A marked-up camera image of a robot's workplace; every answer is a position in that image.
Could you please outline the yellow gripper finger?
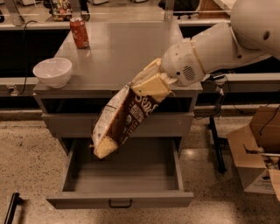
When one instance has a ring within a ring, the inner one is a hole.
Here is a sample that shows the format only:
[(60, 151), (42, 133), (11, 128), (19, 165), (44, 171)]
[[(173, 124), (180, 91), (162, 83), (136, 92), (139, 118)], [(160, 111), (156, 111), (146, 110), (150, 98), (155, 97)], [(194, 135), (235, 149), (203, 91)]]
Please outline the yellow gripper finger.
[(142, 72), (140, 72), (133, 80), (132, 84), (137, 85), (148, 80), (153, 75), (161, 72), (161, 58), (154, 59)]
[(176, 78), (171, 78), (166, 73), (156, 73), (150, 78), (134, 81), (131, 89), (139, 96), (150, 96), (156, 102), (161, 102), (172, 92), (170, 85), (176, 81)]

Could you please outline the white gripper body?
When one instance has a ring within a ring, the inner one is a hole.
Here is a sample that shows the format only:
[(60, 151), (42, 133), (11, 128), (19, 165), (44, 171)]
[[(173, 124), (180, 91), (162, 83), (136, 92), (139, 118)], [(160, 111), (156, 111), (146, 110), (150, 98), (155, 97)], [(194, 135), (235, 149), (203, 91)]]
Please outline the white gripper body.
[(194, 43), (189, 38), (184, 38), (165, 52), (161, 69), (169, 77), (176, 79), (178, 86), (187, 87), (205, 77)]

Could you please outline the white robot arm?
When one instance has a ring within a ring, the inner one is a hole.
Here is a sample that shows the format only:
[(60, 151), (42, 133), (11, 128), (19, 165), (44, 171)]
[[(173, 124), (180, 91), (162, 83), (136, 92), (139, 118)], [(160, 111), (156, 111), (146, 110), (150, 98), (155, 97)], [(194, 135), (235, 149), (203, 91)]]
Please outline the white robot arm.
[(129, 84), (138, 96), (161, 102), (170, 85), (190, 86), (220, 69), (280, 58), (280, 0), (236, 0), (230, 22), (184, 38)]

